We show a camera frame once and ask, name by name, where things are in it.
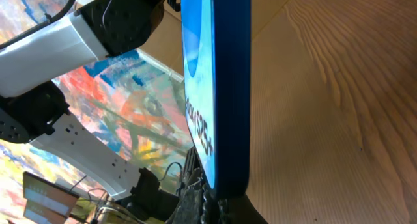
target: painted wall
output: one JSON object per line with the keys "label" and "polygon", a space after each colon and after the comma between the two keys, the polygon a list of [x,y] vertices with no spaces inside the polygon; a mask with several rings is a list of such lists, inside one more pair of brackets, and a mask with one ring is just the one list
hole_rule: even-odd
{"label": "painted wall", "polygon": [[[54,15],[66,0],[0,0],[0,42]],[[53,80],[70,110],[99,140],[158,177],[173,161],[184,163],[192,147],[184,116],[184,85],[140,51],[88,64]],[[77,182],[84,174],[60,158],[31,145],[0,141],[0,223],[31,223],[22,218],[22,173],[54,182]],[[162,188],[174,192],[179,169],[172,168]],[[88,190],[100,185],[90,178]]]}

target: white arm segment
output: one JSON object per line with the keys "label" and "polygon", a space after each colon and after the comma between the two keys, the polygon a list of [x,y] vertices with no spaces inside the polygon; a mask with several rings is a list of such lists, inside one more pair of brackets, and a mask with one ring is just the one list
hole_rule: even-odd
{"label": "white arm segment", "polygon": [[0,96],[19,96],[107,54],[82,15],[66,15],[0,51]]}
{"label": "white arm segment", "polygon": [[41,135],[31,144],[66,160],[100,183],[116,200],[131,196],[139,167],[127,162],[88,132],[73,115],[62,115],[52,135]]}

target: monitor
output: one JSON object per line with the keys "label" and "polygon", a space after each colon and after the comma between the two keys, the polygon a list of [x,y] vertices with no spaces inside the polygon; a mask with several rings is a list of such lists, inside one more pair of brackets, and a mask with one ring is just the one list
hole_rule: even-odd
{"label": "monitor", "polygon": [[250,0],[181,0],[186,119],[213,197],[246,191]]}
{"label": "monitor", "polygon": [[63,224],[66,217],[33,201],[27,201],[23,216],[39,224]]}
{"label": "monitor", "polygon": [[75,207],[78,195],[69,193],[43,178],[29,172],[23,173],[23,197],[64,217],[68,217]]}

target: brown wood surface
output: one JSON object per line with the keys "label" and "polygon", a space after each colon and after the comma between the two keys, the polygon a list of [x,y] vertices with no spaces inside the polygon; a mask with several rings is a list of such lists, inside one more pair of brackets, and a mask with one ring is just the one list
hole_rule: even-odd
{"label": "brown wood surface", "polygon": [[417,223],[417,0],[288,0],[252,44],[270,223]]}

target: colorful painting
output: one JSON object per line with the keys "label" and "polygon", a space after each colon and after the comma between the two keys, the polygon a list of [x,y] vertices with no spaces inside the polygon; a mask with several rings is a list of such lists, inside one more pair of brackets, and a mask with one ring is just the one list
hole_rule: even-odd
{"label": "colorful painting", "polygon": [[[0,0],[0,43],[54,15],[66,0]],[[141,51],[88,64],[53,80],[83,125],[130,162],[162,177],[173,161],[184,163],[192,147],[185,119],[184,83]],[[22,173],[71,184],[84,174],[31,145],[0,141],[0,223],[32,223],[23,216]],[[172,168],[162,189],[177,189]],[[100,188],[87,178],[80,188]]]}

